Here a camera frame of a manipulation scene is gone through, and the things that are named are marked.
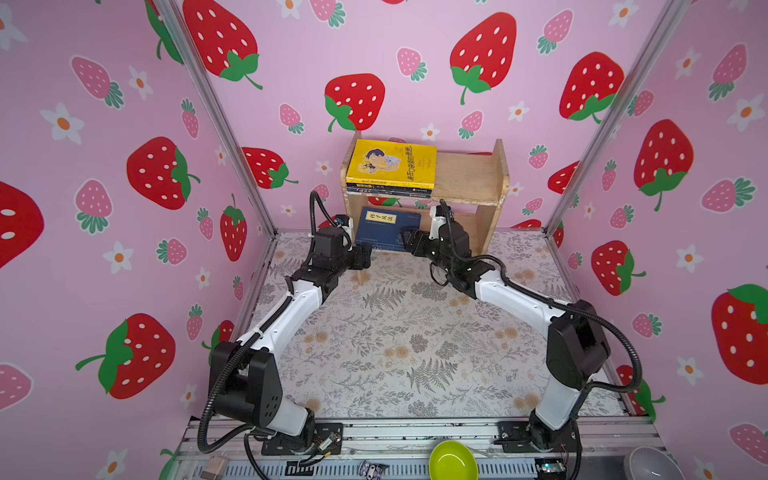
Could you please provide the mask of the blue book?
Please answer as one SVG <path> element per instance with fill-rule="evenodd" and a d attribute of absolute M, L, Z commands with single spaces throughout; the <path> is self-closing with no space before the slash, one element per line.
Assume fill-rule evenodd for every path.
<path fill-rule="evenodd" d="M 373 249 L 404 252 L 403 232 L 418 230 L 421 215 L 411 212 L 395 212 L 376 208 L 363 208 L 355 231 L 357 244 L 367 244 Z"/>

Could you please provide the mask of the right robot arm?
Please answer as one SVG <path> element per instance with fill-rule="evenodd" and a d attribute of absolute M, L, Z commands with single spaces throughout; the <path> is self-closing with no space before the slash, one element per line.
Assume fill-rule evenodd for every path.
<path fill-rule="evenodd" d="M 642 384 L 639 354 L 627 336 L 600 317 L 583 300 L 567 303 L 512 281 L 505 263 L 491 255 L 472 253 L 469 236 L 441 202 L 430 212 L 431 224 L 401 232 L 404 249 L 426 258 L 432 272 L 439 271 L 442 285 L 467 297 L 491 304 L 523 321 L 546 341 L 547 385 L 532 410 L 524 437 L 536 450 L 555 449 L 564 438 L 580 439 L 578 417 L 589 394 L 596 390 L 629 394 Z M 626 351 L 633 376 L 626 385 L 597 381 L 611 355 L 607 338 L 614 336 Z"/>

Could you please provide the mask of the yellow cartoon cover book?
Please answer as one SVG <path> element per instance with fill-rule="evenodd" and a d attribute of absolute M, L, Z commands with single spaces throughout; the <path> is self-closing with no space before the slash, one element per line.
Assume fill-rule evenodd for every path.
<path fill-rule="evenodd" d="M 358 139 L 347 167 L 346 182 L 432 190 L 437 154 L 434 146 Z"/>

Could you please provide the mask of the black book yellow title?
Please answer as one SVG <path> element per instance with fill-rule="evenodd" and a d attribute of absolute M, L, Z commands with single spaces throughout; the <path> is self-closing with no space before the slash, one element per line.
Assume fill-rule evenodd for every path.
<path fill-rule="evenodd" d="M 389 196 L 389 197 L 409 197 L 409 198 L 430 199 L 433 193 L 432 189 L 386 186 L 386 185 L 363 185 L 363 184 L 347 183 L 345 187 L 346 187 L 346 191 L 349 193 L 363 194 L 366 196 L 377 196 L 377 197 Z"/>

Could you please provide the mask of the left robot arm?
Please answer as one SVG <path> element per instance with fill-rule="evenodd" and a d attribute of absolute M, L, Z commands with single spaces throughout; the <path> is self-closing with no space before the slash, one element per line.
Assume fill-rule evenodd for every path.
<path fill-rule="evenodd" d="M 283 300 L 237 340 L 223 341 L 213 349 L 208 398 L 196 437 L 203 454 L 250 431 L 281 436 L 300 453 L 312 447 L 315 414 L 284 395 L 277 363 L 340 278 L 349 270 L 370 267 L 372 248 L 353 244 L 350 217 L 331 217 L 318 192 L 310 193 L 309 207 L 309 251 L 285 278 Z"/>

